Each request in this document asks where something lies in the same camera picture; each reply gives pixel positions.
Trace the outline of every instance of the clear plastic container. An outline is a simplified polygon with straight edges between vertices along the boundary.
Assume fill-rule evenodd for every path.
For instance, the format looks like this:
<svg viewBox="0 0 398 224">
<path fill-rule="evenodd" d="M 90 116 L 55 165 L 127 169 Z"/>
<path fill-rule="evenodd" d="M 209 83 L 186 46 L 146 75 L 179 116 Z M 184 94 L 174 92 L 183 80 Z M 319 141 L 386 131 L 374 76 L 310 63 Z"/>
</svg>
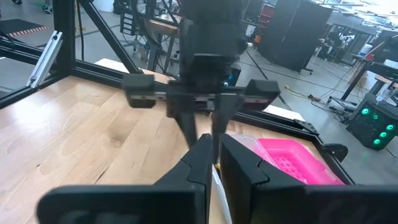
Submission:
<svg viewBox="0 0 398 224">
<path fill-rule="evenodd" d="M 269 164 L 278 168 L 276 162 L 271 158 L 269 153 L 263 148 L 261 143 L 256 138 L 247 134 L 230 134 L 230 136 L 246 148 L 250 149 L 252 152 L 256 153 L 258 156 L 262 157 L 262 159 L 267 161 Z"/>
</svg>

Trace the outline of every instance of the black metal frame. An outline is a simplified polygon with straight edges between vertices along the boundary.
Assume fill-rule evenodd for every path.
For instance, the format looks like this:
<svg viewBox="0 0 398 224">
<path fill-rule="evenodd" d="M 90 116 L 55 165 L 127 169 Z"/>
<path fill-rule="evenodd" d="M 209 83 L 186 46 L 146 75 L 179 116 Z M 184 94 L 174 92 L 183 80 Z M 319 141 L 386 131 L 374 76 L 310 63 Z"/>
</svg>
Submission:
<svg viewBox="0 0 398 224">
<path fill-rule="evenodd" d="M 124 66 L 131 73 L 142 73 L 135 65 L 134 62 L 128 57 L 127 52 L 123 49 L 122 45 L 119 44 L 117 38 L 112 33 L 110 28 L 102 20 L 98 11 L 94 5 L 90 3 L 90 0 L 80 0 L 81 5 L 91 17 L 94 23 L 97 25 L 99 31 L 106 37 L 106 40 L 111 44 L 112 49 L 119 56 Z M 123 76 L 127 75 L 124 72 L 113 70 L 110 68 L 104 68 L 99 65 L 77 60 L 75 57 L 75 3 L 74 1 L 64 0 L 53 0 L 53 11 L 54 11 L 54 24 L 55 30 L 63 32 L 63 45 L 60 49 L 56 65 L 56 73 L 46 79 L 45 85 L 50 85 L 57 80 L 67 77 L 69 75 L 75 75 L 87 80 L 99 82 L 105 85 L 121 88 L 123 82 Z M 21 60 L 28 63 L 36 63 L 37 59 L 41 54 L 40 49 L 24 46 L 19 50 L 2 49 L 0 47 L 0 55 L 4 52 L 8 54 L 7 57 Z M 10 96 L 6 101 L 0 101 L 0 108 L 4 106 L 4 103 L 10 104 L 21 98 L 34 93 L 35 90 L 25 88 L 24 90 L 16 91 L 14 96 Z M 268 129 L 278 133 L 288 134 L 290 136 L 305 139 L 313 143 L 316 149 L 319 151 L 321 156 L 324 158 L 326 163 L 330 166 L 332 171 L 346 184 L 355 184 L 354 180 L 348 175 L 345 169 L 341 166 L 340 162 L 344 159 L 344 156 L 338 156 L 337 152 L 327 150 L 323 141 L 319 137 L 319 134 L 315 131 L 309 131 L 300 124 L 298 121 L 283 118 L 269 113 L 240 110 L 233 118 L 235 121 L 239 121 L 245 124 L 257 126 L 260 128 Z"/>
</svg>

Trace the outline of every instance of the concrete floor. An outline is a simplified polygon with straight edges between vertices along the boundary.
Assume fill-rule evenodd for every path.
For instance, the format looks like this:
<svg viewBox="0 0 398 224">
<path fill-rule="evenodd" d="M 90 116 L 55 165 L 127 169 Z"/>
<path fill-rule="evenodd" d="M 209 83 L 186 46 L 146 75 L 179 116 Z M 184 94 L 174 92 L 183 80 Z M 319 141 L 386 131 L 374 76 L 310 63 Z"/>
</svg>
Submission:
<svg viewBox="0 0 398 224">
<path fill-rule="evenodd" d="M 18 37 L 21 41 L 38 46 L 48 41 L 53 31 L 53 20 L 52 16 L 44 14 L 41 8 L 35 6 L 35 2 L 40 1 L 25 0 L 21 6 L 13 5 L 11 0 L 1 1 L 0 9 L 2 12 L 1 19 L 20 18 L 49 26 L 49 30 Z M 112 27 L 112 31 L 118 39 L 124 40 L 119 32 L 119 16 L 105 12 L 101 13 L 101 15 L 108 25 Z M 85 60 L 92 63 L 102 58 L 119 61 L 116 54 L 84 12 L 82 19 L 83 26 L 86 27 Z M 126 38 L 127 41 L 133 40 L 130 36 L 126 36 Z M 80 39 L 76 39 L 77 58 L 80 58 L 80 47 Z M 137 66 L 146 66 L 146 63 L 140 59 L 140 56 L 132 52 L 132 47 L 126 47 L 126 50 L 133 58 L 133 61 L 136 62 Z M 294 91 L 305 95 L 312 94 L 313 96 L 322 96 L 329 92 L 325 95 L 325 99 L 327 99 L 329 95 L 342 96 L 348 87 L 348 83 L 343 81 L 336 89 L 335 86 L 350 68 L 326 62 L 319 58 L 312 58 L 311 62 L 308 64 L 308 68 L 314 70 L 313 75 L 309 75 L 306 71 L 298 74 L 286 68 L 271 65 L 254 49 L 248 49 L 248 52 L 242 54 L 239 64 L 242 68 L 242 73 L 237 85 L 243 86 L 252 78 L 263 80 L 265 76 L 270 80 L 277 80 L 282 90 L 281 97 L 286 104 L 280 99 L 276 99 L 273 105 L 299 112 L 308 122 L 311 122 L 318 129 L 325 143 L 341 143 L 348 146 L 349 153 L 347 158 L 343 161 L 343 166 L 357 183 L 398 184 L 398 166 L 396 166 L 398 160 L 393 158 L 387 150 L 376 152 L 363 147 L 357 139 L 345 130 L 346 126 L 335 120 L 332 114 L 312 106 L 310 101 L 294 96 L 284 88 L 285 85 L 288 85 Z M 259 65 L 262 73 L 257 68 L 256 64 Z M 0 90 L 12 91 L 25 85 L 32 69 L 32 65 L 13 61 L 8 58 L 0 59 Z M 169 72 L 178 73 L 178 65 L 170 67 Z M 345 76 L 343 80 L 349 80 L 349 78 L 349 76 Z M 362 89 L 355 88 L 348 97 L 348 100 L 359 103 L 362 100 L 363 93 L 366 93 L 374 83 L 375 80 L 370 75 L 365 86 Z M 398 140 L 395 138 L 387 148 L 393 154 L 398 155 L 397 146 Z"/>
</svg>

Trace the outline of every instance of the metal rack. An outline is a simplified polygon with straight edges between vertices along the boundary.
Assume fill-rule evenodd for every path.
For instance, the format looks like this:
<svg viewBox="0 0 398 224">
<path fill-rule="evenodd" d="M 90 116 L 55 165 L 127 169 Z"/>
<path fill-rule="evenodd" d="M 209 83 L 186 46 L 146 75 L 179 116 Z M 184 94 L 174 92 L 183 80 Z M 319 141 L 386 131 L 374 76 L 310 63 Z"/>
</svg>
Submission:
<svg viewBox="0 0 398 224">
<path fill-rule="evenodd" d="M 104 19 L 89 0 L 80 1 L 81 6 L 95 23 L 106 41 L 110 44 L 116 55 L 127 68 L 129 73 L 142 74 L 122 45 L 118 42 Z M 14 103 L 39 88 L 44 88 L 52 83 L 59 81 L 69 75 L 85 78 L 94 82 L 122 87 L 123 76 L 128 73 L 119 72 L 110 68 L 104 68 L 89 62 L 78 60 L 75 57 L 75 3 L 74 1 L 53 0 L 54 26 L 55 30 L 62 32 L 63 44 L 59 50 L 55 63 L 52 65 L 53 74 L 47 77 L 43 84 L 37 88 L 25 87 L 15 91 L 13 94 L 0 99 L 0 108 Z M 42 50 L 22 43 L 15 43 L 14 46 L 5 47 L 4 42 L 0 42 L 0 55 L 19 60 L 26 63 L 36 64 L 42 54 Z M 322 155 L 331 170 L 346 184 L 355 184 L 341 162 L 348 153 L 345 146 L 338 144 L 324 144 L 319 132 L 310 124 L 298 120 L 286 119 L 281 116 L 272 115 L 265 112 L 241 109 L 237 112 L 233 120 L 269 129 L 278 133 L 288 134 L 296 138 L 302 138 L 313 143 Z"/>
</svg>

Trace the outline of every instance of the pink plastic basket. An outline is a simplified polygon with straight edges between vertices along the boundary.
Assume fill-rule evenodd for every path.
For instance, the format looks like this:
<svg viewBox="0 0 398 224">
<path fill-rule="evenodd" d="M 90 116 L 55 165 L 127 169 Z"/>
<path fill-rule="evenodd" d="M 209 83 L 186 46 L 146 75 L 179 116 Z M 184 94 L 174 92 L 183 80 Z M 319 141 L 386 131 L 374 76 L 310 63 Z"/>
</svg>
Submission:
<svg viewBox="0 0 398 224">
<path fill-rule="evenodd" d="M 344 184 L 323 162 L 314 158 L 299 142 L 291 139 L 258 139 L 262 147 L 254 152 L 305 184 Z"/>
</svg>

